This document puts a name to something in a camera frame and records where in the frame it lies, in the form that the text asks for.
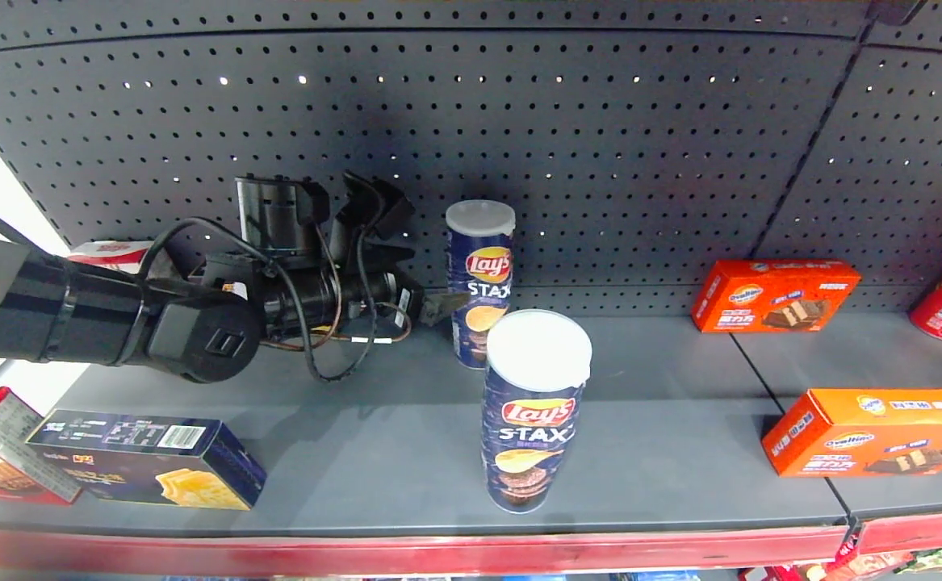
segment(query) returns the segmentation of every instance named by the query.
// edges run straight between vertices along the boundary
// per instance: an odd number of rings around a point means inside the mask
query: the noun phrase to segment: stax text
[[[571,426],[566,428],[500,428],[500,439],[518,439],[519,441],[540,441],[544,444],[567,442],[575,435]]]
[[[574,399],[519,399],[503,404],[503,420],[530,428],[558,427],[574,411]]]
[[[470,291],[471,297],[506,299],[510,295],[510,286],[494,286],[484,282],[468,282],[467,290]]]

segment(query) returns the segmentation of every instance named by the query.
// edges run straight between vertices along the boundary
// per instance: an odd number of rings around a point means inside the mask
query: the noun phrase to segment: potato chip image
[[[507,308],[490,307],[482,305],[468,310],[464,320],[467,321],[467,328],[479,333],[488,331],[501,317],[507,314]]]
[[[496,454],[496,467],[509,474],[520,474],[532,470],[539,462],[561,454],[563,450],[548,452],[545,449],[505,449]]]

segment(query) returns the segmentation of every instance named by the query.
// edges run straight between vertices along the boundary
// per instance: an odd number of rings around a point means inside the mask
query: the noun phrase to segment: orange box
[[[942,390],[808,390],[762,438],[784,477],[942,470]]]
[[[820,331],[859,280],[841,261],[717,261],[693,322],[704,333]]]

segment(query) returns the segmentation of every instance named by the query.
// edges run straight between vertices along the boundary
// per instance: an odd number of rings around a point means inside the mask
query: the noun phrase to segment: red shelf edge
[[[942,512],[869,520],[863,526],[858,547],[865,554],[940,548]]]
[[[523,537],[159,538],[0,529],[0,567],[134,575],[503,575],[832,558],[843,526]]]

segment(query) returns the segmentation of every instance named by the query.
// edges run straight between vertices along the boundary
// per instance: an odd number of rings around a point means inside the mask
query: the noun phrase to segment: barcode
[[[170,426],[158,441],[158,448],[191,449],[205,433],[201,426]]]

